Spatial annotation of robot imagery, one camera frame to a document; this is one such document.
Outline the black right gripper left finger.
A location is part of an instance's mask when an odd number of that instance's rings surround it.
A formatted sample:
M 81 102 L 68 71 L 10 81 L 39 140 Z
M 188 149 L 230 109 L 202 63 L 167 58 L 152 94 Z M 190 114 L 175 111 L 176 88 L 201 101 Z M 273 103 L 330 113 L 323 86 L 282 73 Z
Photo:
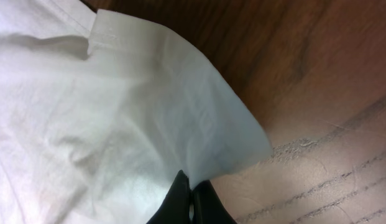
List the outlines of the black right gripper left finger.
M 180 170 L 160 208 L 147 224 L 189 224 L 190 184 L 185 173 Z

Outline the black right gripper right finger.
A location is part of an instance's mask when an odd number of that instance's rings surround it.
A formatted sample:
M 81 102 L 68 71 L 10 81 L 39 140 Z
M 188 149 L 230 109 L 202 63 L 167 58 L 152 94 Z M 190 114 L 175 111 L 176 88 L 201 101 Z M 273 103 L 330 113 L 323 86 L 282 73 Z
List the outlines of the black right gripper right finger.
M 223 207 L 209 180 L 198 184 L 192 191 L 194 224 L 236 224 Z

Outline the white t-shirt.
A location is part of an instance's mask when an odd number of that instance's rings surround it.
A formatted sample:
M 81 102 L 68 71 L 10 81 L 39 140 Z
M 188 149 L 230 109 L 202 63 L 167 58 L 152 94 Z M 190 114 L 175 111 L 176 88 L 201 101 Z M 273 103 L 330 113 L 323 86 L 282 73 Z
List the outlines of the white t-shirt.
M 0 223 L 145 223 L 272 154 L 209 60 L 154 22 L 0 0 Z

